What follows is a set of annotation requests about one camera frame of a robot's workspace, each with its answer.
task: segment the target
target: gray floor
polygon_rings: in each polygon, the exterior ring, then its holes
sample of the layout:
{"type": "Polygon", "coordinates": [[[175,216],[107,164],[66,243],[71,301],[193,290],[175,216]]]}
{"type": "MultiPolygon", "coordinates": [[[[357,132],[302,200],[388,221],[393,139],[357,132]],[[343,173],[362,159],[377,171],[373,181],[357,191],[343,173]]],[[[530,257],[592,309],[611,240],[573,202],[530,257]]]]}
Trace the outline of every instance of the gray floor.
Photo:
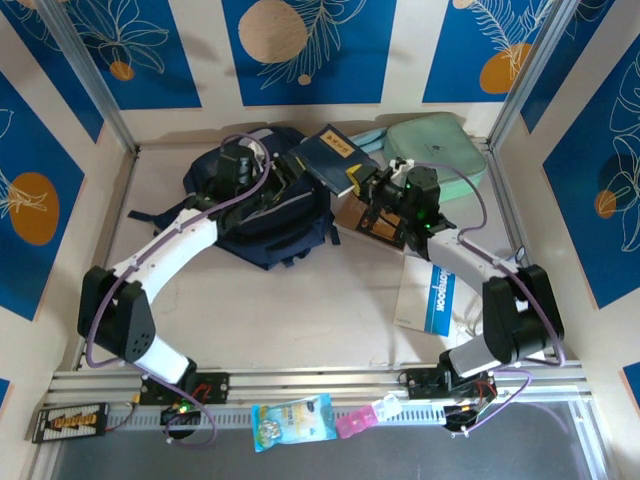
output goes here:
{"type": "Polygon", "coordinates": [[[589,478],[568,407],[555,403],[543,408],[512,405],[469,439],[453,440],[442,427],[377,427],[349,440],[276,446],[260,454],[253,452],[250,430],[221,430],[216,445],[204,451],[167,445],[158,431],[113,432],[68,442],[53,478],[589,478]]]}

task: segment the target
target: orange circle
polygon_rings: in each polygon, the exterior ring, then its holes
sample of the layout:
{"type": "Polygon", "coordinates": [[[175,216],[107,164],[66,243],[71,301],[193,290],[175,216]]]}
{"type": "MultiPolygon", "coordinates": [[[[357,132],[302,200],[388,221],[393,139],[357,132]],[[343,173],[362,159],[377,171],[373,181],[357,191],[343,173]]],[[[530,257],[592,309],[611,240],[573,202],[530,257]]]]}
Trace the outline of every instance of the orange circle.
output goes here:
{"type": "Polygon", "coordinates": [[[18,175],[9,188],[9,200],[13,203],[11,224],[18,236],[31,245],[49,243],[60,217],[58,194],[51,181],[35,172],[18,175]]]}
{"type": "Polygon", "coordinates": [[[508,93],[531,51],[531,44],[518,43],[495,54],[484,64],[480,87],[487,93],[508,93]]]}
{"type": "Polygon", "coordinates": [[[468,8],[475,0],[453,0],[453,6],[458,10],[468,8]]]}
{"type": "Polygon", "coordinates": [[[255,2],[242,15],[238,35],[245,52],[261,63],[287,62],[295,58],[309,40],[304,19],[282,0],[255,2]]]}
{"type": "Polygon", "coordinates": [[[109,65],[109,71],[111,72],[111,75],[123,82],[128,82],[135,76],[135,72],[133,71],[133,68],[131,68],[131,65],[121,62],[120,60],[116,60],[109,65]]]}
{"type": "Polygon", "coordinates": [[[311,85],[311,77],[307,74],[300,75],[298,77],[298,83],[303,87],[306,85],[311,85]]]}
{"type": "Polygon", "coordinates": [[[609,190],[601,191],[596,197],[596,212],[602,218],[611,218],[616,213],[616,196],[609,190]]]}

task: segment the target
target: dark blue book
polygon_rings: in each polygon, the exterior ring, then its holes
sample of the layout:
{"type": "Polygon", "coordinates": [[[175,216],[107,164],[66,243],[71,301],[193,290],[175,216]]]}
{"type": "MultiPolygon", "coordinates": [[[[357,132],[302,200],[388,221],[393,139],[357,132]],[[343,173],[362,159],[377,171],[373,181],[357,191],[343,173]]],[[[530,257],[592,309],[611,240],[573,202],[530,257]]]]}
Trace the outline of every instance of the dark blue book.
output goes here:
{"type": "Polygon", "coordinates": [[[354,165],[378,166],[351,140],[332,125],[289,150],[314,177],[324,183],[334,195],[341,197],[353,188],[347,169],[354,165]]]}

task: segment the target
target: candy package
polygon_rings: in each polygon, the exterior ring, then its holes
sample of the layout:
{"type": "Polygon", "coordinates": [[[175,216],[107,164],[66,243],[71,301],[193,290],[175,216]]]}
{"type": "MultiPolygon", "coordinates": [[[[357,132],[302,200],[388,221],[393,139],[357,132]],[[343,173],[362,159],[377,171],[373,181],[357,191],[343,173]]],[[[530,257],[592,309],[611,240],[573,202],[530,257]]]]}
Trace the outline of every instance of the candy package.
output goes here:
{"type": "Polygon", "coordinates": [[[291,445],[338,438],[328,393],[273,407],[254,405],[251,424],[256,452],[278,443],[291,445]]]}

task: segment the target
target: black bracket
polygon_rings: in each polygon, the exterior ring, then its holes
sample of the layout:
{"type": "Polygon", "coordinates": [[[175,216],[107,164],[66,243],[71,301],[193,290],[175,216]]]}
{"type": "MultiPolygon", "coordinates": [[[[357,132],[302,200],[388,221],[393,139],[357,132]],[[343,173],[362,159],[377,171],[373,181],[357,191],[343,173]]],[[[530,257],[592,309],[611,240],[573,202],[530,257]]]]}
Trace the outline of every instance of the black bracket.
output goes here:
{"type": "MultiPolygon", "coordinates": [[[[229,374],[226,372],[195,373],[189,384],[196,388],[200,385],[211,387],[207,398],[196,395],[196,400],[206,405],[222,405],[227,403],[229,395],[229,374]]],[[[171,406],[181,399],[180,395],[163,387],[151,379],[143,380],[140,387],[140,405],[171,406]]]]}
{"type": "Polygon", "coordinates": [[[460,378],[447,368],[410,368],[403,372],[409,400],[442,400],[447,398],[477,398],[480,391],[477,382],[493,385],[493,377],[487,372],[469,378],[460,378]]]}

